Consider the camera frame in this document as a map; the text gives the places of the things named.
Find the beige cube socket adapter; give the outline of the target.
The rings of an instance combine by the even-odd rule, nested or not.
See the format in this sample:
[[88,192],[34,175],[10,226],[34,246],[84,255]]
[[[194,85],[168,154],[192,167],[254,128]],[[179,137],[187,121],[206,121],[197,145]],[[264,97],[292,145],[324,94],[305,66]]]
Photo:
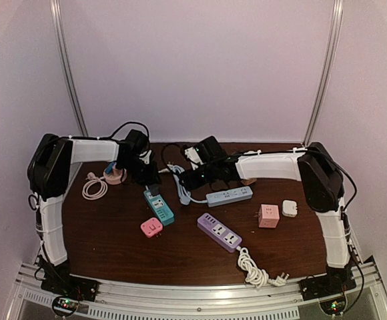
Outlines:
[[247,186],[247,185],[251,185],[251,184],[255,183],[256,181],[257,181],[256,178],[242,179],[242,180],[241,180],[241,183],[242,183],[243,185]]

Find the teal power strip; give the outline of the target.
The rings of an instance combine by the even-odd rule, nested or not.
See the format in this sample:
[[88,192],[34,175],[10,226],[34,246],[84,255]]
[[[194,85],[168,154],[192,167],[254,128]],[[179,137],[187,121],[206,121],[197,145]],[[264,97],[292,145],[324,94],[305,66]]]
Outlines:
[[164,227],[175,221],[173,211],[169,208],[160,194],[152,195],[151,190],[146,189],[143,192],[143,195],[154,215]]

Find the purple power strip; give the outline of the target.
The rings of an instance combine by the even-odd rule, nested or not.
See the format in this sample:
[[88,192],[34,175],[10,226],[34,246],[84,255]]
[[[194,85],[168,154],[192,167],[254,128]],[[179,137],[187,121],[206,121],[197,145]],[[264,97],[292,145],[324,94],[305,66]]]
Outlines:
[[197,219],[197,226],[229,253],[241,248],[242,238],[209,213],[204,213]]

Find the pink cube socket adapter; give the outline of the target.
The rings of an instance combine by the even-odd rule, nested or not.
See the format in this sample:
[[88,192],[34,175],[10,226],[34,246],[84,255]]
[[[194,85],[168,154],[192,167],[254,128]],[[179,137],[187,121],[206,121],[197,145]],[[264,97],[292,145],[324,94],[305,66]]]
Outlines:
[[261,204],[258,211],[258,227],[275,229],[280,220],[279,207],[277,205]]

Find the pink square plug adapter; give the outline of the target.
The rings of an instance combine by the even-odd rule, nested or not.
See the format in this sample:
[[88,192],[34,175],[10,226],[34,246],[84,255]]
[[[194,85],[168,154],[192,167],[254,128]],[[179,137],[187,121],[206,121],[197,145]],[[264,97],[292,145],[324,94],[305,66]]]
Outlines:
[[159,235],[162,232],[163,225],[159,219],[157,219],[156,217],[152,217],[144,221],[140,225],[140,229],[147,238],[152,238]]

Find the white plug adapter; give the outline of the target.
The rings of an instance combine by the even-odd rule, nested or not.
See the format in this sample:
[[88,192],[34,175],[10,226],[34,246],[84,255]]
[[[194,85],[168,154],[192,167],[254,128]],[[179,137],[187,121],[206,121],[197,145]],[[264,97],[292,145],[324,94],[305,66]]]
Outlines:
[[282,215],[285,217],[296,217],[298,215],[298,204],[293,200],[283,200]]

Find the blue-grey power strip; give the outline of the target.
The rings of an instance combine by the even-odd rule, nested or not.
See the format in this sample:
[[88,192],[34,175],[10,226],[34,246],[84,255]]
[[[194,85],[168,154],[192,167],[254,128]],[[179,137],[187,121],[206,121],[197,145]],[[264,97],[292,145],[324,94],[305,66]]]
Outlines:
[[227,205],[239,201],[251,199],[253,191],[250,187],[238,187],[234,189],[228,189],[226,191],[218,191],[214,193],[208,193],[206,200],[208,207],[217,207],[221,205]]

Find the small dark plug charger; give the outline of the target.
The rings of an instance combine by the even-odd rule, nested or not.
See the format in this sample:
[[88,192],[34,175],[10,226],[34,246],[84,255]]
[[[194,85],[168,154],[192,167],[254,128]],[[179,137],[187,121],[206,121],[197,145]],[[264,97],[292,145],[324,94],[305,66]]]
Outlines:
[[149,191],[149,195],[151,197],[156,197],[159,195],[159,185],[153,184],[147,187],[147,190]]

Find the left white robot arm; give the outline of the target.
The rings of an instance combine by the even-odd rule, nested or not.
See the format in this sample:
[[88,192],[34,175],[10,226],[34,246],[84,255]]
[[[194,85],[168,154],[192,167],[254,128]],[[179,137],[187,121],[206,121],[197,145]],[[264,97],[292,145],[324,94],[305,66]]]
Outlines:
[[157,163],[149,154],[149,137],[132,129],[125,139],[109,137],[59,137],[48,133],[40,141],[27,168],[35,199],[36,227],[42,256],[53,266],[67,261],[63,240],[62,206],[75,163],[115,163],[139,185],[161,183]]

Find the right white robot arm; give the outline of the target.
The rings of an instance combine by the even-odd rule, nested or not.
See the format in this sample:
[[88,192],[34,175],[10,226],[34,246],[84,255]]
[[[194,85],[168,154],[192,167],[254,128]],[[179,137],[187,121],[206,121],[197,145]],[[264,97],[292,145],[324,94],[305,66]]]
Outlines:
[[326,262],[333,270],[322,279],[322,289],[336,294],[348,282],[343,268],[350,260],[348,223],[344,200],[347,173],[320,142],[286,151],[248,151],[203,159],[196,169],[179,174],[182,186],[193,191],[216,181],[290,179],[302,183],[306,203],[320,221],[326,246]]

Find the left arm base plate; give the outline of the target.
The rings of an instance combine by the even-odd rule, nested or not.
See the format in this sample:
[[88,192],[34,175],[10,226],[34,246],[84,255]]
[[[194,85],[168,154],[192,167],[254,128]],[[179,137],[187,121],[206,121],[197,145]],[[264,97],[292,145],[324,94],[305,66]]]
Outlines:
[[46,274],[41,289],[76,301],[95,301],[99,283],[80,277],[61,277],[54,273]]

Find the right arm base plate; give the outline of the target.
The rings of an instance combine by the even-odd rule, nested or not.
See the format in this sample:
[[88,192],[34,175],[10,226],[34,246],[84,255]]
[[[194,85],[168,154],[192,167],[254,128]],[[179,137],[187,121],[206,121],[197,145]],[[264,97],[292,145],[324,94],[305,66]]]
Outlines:
[[324,275],[308,276],[300,281],[300,292],[305,301],[342,295],[345,291],[355,288],[356,282],[351,270],[329,271]]

